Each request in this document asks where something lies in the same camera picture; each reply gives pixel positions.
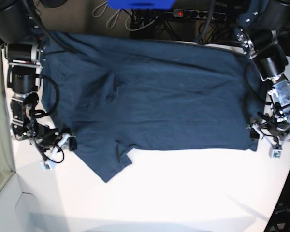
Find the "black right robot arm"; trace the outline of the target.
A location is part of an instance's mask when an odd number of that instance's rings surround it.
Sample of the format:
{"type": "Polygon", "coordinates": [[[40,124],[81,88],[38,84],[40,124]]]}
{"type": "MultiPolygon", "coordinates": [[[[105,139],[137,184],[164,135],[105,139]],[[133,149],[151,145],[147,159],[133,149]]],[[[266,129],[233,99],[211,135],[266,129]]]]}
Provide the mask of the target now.
{"type": "Polygon", "coordinates": [[[11,99],[11,137],[29,140],[42,157],[43,170],[53,170],[59,163],[55,155],[65,149],[77,148],[76,138],[69,128],[51,129],[38,123],[39,118],[50,116],[59,104],[60,91],[56,82],[44,75],[41,56],[45,39],[70,51],[55,39],[43,25],[31,0],[0,0],[0,39],[4,42],[4,55],[8,60],[7,87],[13,91],[11,99]],[[37,110],[38,90],[41,82],[50,83],[55,90],[55,102],[47,112],[37,110]]]}

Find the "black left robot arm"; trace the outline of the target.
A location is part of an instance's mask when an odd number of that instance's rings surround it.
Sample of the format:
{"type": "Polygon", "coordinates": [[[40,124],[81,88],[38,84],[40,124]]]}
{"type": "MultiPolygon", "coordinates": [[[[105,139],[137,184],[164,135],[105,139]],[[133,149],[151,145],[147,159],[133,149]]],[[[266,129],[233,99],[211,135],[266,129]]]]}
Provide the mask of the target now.
{"type": "Polygon", "coordinates": [[[283,145],[290,141],[290,81],[284,75],[288,61],[278,41],[290,19],[290,0],[225,0],[224,4],[231,8],[229,15],[236,23],[235,38],[249,59],[244,69],[245,83],[249,83],[247,74],[251,66],[262,81],[271,82],[270,102],[254,89],[251,92],[270,106],[272,114],[259,112],[260,120],[251,121],[248,128],[252,135],[269,143],[270,157],[279,158],[283,145]]]}

